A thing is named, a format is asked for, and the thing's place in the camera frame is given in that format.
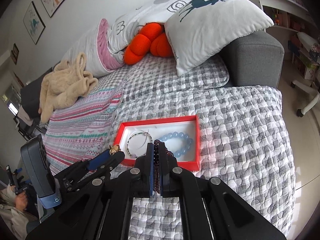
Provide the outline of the operator left hand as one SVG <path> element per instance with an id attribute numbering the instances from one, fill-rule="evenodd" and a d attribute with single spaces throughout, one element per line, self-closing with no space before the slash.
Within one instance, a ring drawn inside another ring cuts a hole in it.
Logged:
<path id="1" fill-rule="evenodd" d="M 26 193 L 23 191 L 15 198 L 15 207 L 20 211 L 24 211 L 27 208 L 28 199 Z"/>

